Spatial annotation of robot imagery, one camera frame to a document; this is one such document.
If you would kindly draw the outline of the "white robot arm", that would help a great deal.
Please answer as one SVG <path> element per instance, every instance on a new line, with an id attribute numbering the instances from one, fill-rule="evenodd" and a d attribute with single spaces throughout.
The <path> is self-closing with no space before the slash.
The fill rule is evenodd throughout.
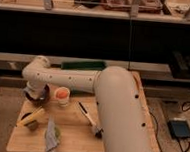
<path id="1" fill-rule="evenodd" d="M 134 76 L 119 66 L 95 70 L 61 70 L 36 56 L 24 67 L 26 91 L 39 95 L 47 84 L 93 93 L 103 129 L 105 152 L 153 152 Z"/>

